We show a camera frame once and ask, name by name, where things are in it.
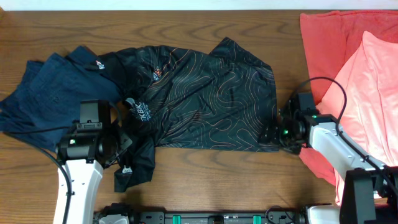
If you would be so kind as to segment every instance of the red cloth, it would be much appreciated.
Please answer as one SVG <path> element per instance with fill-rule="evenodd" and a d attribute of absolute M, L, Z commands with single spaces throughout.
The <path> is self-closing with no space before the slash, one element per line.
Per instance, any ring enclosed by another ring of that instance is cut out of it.
<path fill-rule="evenodd" d="M 387 42 L 398 43 L 398 12 L 395 11 L 332 11 L 325 14 L 301 14 L 300 28 L 310 78 L 335 78 L 355 53 L 364 31 Z M 311 85 L 318 104 L 331 83 L 317 80 Z M 303 149 L 300 158 L 317 176 L 335 185 L 333 167 L 313 149 Z"/>

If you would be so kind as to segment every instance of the dark garment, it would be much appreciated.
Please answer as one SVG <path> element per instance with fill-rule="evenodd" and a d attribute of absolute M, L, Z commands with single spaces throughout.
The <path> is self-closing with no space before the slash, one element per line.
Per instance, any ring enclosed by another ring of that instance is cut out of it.
<path fill-rule="evenodd" d="M 160 46 L 99 57 L 130 106 L 123 129 L 141 140 L 120 163 L 131 161 L 139 180 L 120 169 L 118 191 L 150 181 L 154 146 L 278 150 L 269 141 L 259 143 L 277 118 L 271 67 L 234 41 L 225 38 L 210 54 Z"/>
<path fill-rule="evenodd" d="M 45 62 L 28 61 L 17 90 L 0 102 L 0 131 L 28 132 L 71 126 L 79 119 L 80 101 L 101 99 L 118 102 L 117 86 L 104 78 L 97 56 L 78 47 L 65 58 L 53 54 Z M 66 129 L 13 137 L 37 147 L 55 150 Z"/>

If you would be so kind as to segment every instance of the wooden tabletop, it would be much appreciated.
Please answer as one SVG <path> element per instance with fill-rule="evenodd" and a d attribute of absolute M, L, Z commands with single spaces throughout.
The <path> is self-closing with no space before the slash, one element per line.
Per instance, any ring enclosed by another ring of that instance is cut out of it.
<path fill-rule="evenodd" d="M 27 60 L 62 55 L 78 45 L 103 54 L 171 45 L 210 52 L 224 37 L 268 63 L 278 105 L 308 78 L 300 11 L 5 12 L 0 19 L 0 100 L 21 81 Z M 41 153 L 0 134 L 0 223 L 52 223 L 57 168 Z M 285 152 L 156 149 L 152 182 L 114 193 L 104 171 L 95 209 L 113 202 L 168 211 L 261 211 L 333 202 L 334 187 Z"/>

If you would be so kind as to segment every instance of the wooden table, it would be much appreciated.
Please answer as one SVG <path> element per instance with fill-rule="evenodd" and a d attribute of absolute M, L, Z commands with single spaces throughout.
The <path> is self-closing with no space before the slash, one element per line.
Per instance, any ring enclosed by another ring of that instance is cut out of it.
<path fill-rule="evenodd" d="M 299 11 L 5 12 L 0 21 L 0 100 L 21 81 L 27 60 L 171 45 L 210 52 L 230 37 L 274 70 L 278 105 L 308 78 Z M 41 153 L 0 134 L 0 223 L 52 223 L 57 169 Z M 261 211 L 333 202 L 334 187 L 285 152 L 156 149 L 152 182 L 113 192 L 105 170 L 95 209 L 112 202 L 168 211 Z"/>

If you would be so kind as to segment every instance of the navy blue fabric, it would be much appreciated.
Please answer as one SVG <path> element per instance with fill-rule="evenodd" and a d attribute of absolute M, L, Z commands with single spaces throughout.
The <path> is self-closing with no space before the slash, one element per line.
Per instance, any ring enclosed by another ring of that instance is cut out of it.
<path fill-rule="evenodd" d="M 121 100 L 119 88 L 96 66 L 97 56 L 78 47 L 65 58 L 51 55 L 45 63 L 28 61 L 17 90 L 0 102 L 0 131 L 27 132 L 71 126 L 80 117 L 80 101 Z M 55 150 L 66 129 L 13 137 Z"/>

